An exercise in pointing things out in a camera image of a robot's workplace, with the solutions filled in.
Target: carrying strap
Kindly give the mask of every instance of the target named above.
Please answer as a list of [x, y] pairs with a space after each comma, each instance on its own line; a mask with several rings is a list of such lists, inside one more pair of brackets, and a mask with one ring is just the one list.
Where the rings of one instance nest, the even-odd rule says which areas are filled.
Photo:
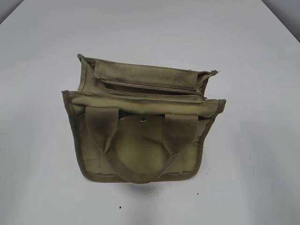
[[122, 179], [139, 184], [152, 182], [165, 173], [175, 158], [194, 141], [198, 122], [196, 115], [165, 114], [163, 145], [169, 152], [169, 158], [162, 170], [153, 173], [139, 173], [126, 167], [116, 152], [110, 150], [111, 142], [118, 128], [119, 109], [87, 106], [85, 118], [90, 134], [112, 169]]

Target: canvas bag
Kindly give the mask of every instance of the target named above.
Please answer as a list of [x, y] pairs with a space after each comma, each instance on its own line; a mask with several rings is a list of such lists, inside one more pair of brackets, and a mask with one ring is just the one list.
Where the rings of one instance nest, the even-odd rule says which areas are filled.
[[87, 179], [149, 183], [198, 172], [204, 139], [226, 102], [204, 97], [217, 71], [78, 58], [79, 88], [62, 94]]

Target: metal snap button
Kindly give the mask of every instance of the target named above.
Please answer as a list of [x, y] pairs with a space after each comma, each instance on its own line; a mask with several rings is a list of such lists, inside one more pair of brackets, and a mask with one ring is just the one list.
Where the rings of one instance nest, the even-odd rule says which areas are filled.
[[146, 122], [146, 121], [147, 121], [147, 119], [146, 119], [145, 117], [141, 117], [141, 118], [140, 118], [140, 122], [141, 122], [141, 123], [144, 123], [144, 122]]

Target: bag flap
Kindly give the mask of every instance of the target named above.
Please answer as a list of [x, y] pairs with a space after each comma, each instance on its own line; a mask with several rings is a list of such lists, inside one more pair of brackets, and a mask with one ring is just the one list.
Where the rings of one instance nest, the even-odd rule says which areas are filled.
[[192, 70], [96, 60], [94, 77], [151, 87], [196, 90], [200, 73], [202, 74]]

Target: white surface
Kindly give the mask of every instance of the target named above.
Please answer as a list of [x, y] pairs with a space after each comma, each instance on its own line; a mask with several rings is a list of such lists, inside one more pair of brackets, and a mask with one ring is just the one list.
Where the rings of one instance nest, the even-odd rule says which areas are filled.
[[[27, 0], [0, 43], [1, 225], [300, 224], [300, 45], [259, 0]], [[60, 93], [79, 85], [78, 53], [221, 71], [206, 96], [228, 101], [197, 176], [81, 175]]]

